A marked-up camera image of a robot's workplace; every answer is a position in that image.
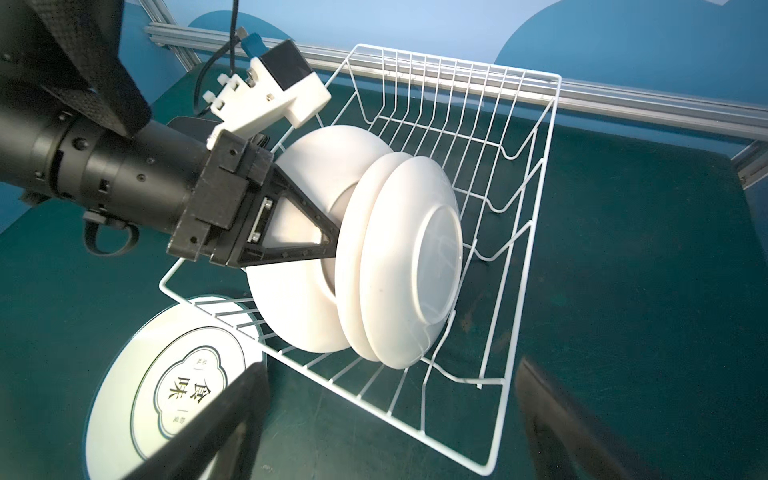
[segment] white bowl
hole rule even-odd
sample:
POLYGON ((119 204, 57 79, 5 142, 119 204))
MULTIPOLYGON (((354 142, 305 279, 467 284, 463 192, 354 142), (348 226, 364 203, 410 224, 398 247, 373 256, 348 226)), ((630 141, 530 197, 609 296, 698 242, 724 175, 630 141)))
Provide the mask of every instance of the white bowl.
POLYGON ((435 342, 458 289, 462 229, 440 166, 398 166, 373 206, 360 258, 360 307, 373 352, 403 369, 435 342))
MULTIPOLYGON (((276 163, 337 224, 357 182, 392 149, 362 128, 335 125, 310 132, 276 163)), ((264 245, 318 243, 320 231, 288 200, 276 205, 264 245)), ((349 347, 339 322, 334 260, 301 260, 246 268, 253 301, 280 338, 309 352, 349 347)))
POLYGON ((368 342, 360 311, 360 255, 368 219, 379 192, 389 175, 409 158, 410 154, 394 152, 384 155, 366 170, 349 199, 339 232, 335 275, 339 320, 352 348, 362 358, 373 362, 378 362, 379 358, 368 342))

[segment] white plate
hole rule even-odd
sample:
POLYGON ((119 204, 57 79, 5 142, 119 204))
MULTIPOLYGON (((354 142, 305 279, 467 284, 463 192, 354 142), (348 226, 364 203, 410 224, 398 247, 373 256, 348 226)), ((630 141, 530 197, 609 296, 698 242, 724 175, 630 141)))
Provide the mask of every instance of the white plate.
MULTIPOLYGON (((349 125, 310 132, 277 164, 318 207, 341 224, 355 185, 392 149, 374 134, 349 125)), ((317 243, 320 231, 288 200, 278 202, 264 245, 317 243)), ((336 310, 333 260, 301 260, 246 268, 253 301, 283 340, 309 352, 349 347, 336 310)))
POLYGON ((389 176, 368 221, 360 259, 360 307, 373 352, 402 369, 442 330, 458 289, 462 229, 448 178, 427 157, 389 176))
MULTIPOLYGON (((221 300, 204 296, 194 302, 221 300)), ((232 303, 201 305, 207 312, 244 310, 232 303)), ((222 316, 230 327, 253 322, 249 313, 222 316)), ((94 400, 85 434, 92 480, 123 478, 176 435, 245 368, 266 361, 257 341, 186 305, 146 323, 112 363, 94 400)))
POLYGON ((384 155, 366 170, 358 182, 339 232, 336 256, 336 307, 346 339, 364 359, 378 362, 362 324, 360 311, 360 255, 373 205, 389 175, 411 157, 404 152, 384 155))

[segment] bolt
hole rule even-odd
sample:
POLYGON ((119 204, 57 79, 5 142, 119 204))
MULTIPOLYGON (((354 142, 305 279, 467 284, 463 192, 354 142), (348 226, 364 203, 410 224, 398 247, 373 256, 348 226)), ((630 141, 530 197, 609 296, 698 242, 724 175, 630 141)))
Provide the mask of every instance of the bolt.
POLYGON ((83 151, 88 148, 88 145, 88 141, 83 137, 77 137, 72 141, 72 147, 74 147, 76 150, 83 151))

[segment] black cable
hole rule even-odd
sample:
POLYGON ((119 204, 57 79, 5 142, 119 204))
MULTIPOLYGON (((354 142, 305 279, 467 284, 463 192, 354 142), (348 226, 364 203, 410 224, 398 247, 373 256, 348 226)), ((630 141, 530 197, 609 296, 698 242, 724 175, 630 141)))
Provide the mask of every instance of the black cable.
POLYGON ((206 106, 202 111, 197 111, 197 106, 200 103, 200 89, 203 87, 203 79, 205 74, 216 63, 216 61, 223 57, 224 54, 229 51, 230 53, 230 76, 235 74, 235 46, 240 43, 242 38, 237 36, 235 26, 237 25, 237 9, 239 8, 239 0, 232 0, 232 22, 230 23, 230 40, 221 46, 214 52, 213 55, 208 58, 205 65, 200 69, 200 73, 197 74, 197 80, 194 85, 193 93, 193 110, 195 117, 202 117, 210 111, 210 105, 206 106))
POLYGON ((232 0, 232 21, 230 22, 230 76, 235 74, 235 28, 237 28, 237 9, 240 7, 240 0, 232 0))
POLYGON ((205 77, 205 74, 210 70, 210 68, 216 63, 216 60, 223 57, 227 51, 230 49, 230 43, 227 42, 224 45, 221 46, 218 50, 214 52, 213 55, 208 58, 208 60, 205 62, 205 65, 200 69, 200 73, 197 74, 197 80, 194 84, 194 93, 193 93, 193 109, 195 111, 195 115, 198 115, 197 112, 197 106, 200 103, 200 89, 203 87, 203 79, 205 77))

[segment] dark green table surface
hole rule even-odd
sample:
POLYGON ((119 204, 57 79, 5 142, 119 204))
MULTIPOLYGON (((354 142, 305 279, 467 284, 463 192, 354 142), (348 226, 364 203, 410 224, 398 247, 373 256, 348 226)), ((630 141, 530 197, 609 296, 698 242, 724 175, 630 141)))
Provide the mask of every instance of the dark green table surface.
MULTIPOLYGON (((193 81, 188 75, 155 103, 156 119, 191 113, 193 81)), ((526 128, 512 122, 513 135, 526 128)), ((500 175, 519 174, 514 168, 500 175)), ((510 193, 493 192, 497 204, 510 193)), ((84 475, 85 422, 106 370, 171 303, 157 289, 174 262, 164 235, 144 230, 135 251, 99 259, 81 245, 80 216, 52 201, 0 235, 2 478, 84 475)), ((488 225, 484 239, 508 238, 488 225)), ((446 345, 456 369, 462 356, 482 354, 476 337, 492 310, 495 285, 477 264, 457 307, 461 328, 446 345)), ((241 272, 202 261, 185 265, 171 286, 188 296, 247 291, 241 272)), ((508 338, 513 309, 505 301, 499 339, 508 338)), ((670 478, 765 478, 766 318, 768 271, 727 158, 555 129, 518 355, 559 377, 670 478)), ((254 478, 476 477, 277 362, 270 381, 254 478)), ((404 395, 419 386, 409 376, 404 395)), ((477 389, 453 387, 438 381, 430 391, 442 414, 428 421, 458 441, 464 430, 482 432, 494 407, 477 389)), ((459 443, 484 460, 487 441, 459 443)), ((514 399, 493 477, 532 477, 514 399)))

